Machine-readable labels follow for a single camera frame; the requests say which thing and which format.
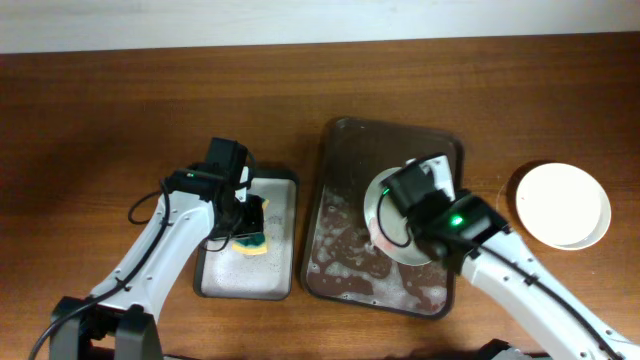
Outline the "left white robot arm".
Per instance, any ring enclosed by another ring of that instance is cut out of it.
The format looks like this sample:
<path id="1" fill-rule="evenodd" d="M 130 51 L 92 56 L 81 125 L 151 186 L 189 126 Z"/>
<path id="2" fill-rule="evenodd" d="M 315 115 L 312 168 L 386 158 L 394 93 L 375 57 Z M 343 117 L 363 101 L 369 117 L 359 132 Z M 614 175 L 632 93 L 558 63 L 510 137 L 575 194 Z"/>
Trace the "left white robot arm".
<path id="1" fill-rule="evenodd" d="M 217 253 L 263 230 L 248 194 L 255 158 L 242 144 L 212 139 L 204 161 L 175 170 L 155 192 L 154 214 L 116 268 L 84 299 L 64 297 L 29 354 L 52 359 L 161 359 L 157 322 L 195 250 Z"/>

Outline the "green and yellow sponge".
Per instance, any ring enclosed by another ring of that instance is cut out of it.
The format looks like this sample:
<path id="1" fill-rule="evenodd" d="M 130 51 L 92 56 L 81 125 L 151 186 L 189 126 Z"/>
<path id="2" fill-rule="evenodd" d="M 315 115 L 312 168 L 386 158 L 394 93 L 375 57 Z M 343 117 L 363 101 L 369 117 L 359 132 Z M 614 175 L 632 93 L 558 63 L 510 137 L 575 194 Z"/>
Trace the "green and yellow sponge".
<path id="1" fill-rule="evenodd" d="M 268 201 L 257 195 L 248 195 L 243 205 L 240 226 L 234 231 L 232 249 L 248 256 L 264 255 L 268 252 L 267 236 L 264 233 L 264 212 Z"/>

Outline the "cream white plate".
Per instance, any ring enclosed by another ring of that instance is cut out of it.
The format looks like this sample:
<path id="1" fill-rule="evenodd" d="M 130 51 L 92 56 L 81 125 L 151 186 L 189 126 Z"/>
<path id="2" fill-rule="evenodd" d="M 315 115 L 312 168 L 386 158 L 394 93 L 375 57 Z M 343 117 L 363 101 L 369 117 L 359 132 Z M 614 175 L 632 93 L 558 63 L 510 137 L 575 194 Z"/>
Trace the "cream white plate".
<path id="1" fill-rule="evenodd" d="M 515 209 L 528 233 L 541 243 L 578 251 L 598 243 L 611 224 L 612 209 L 602 185 L 565 163 L 529 170 L 515 191 Z"/>

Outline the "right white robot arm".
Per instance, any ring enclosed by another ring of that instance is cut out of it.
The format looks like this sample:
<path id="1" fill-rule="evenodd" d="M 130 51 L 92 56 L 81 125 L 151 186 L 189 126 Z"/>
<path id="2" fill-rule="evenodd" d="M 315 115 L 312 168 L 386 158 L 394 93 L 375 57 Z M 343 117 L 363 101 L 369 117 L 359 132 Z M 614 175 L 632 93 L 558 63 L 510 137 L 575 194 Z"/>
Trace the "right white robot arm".
<path id="1" fill-rule="evenodd" d="M 416 160 L 381 181 L 407 248 L 491 297 L 553 359 L 638 358 L 638 345 L 582 304 L 483 199 L 453 190 L 450 175 L 437 162 Z"/>

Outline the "pale green plate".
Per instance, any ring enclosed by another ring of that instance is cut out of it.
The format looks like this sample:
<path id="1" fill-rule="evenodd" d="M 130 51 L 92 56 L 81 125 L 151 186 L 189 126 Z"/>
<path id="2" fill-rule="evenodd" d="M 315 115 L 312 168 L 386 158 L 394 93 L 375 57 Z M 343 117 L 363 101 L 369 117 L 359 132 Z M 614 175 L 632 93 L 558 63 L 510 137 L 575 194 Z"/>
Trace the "pale green plate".
<path id="1" fill-rule="evenodd" d="M 416 244 L 408 222 L 393 204 L 390 193 L 384 193 L 382 181 L 400 170 L 386 169 L 376 175 L 369 184 L 363 213 L 371 243 L 397 263 L 418 267 L 434 262 Z"/>

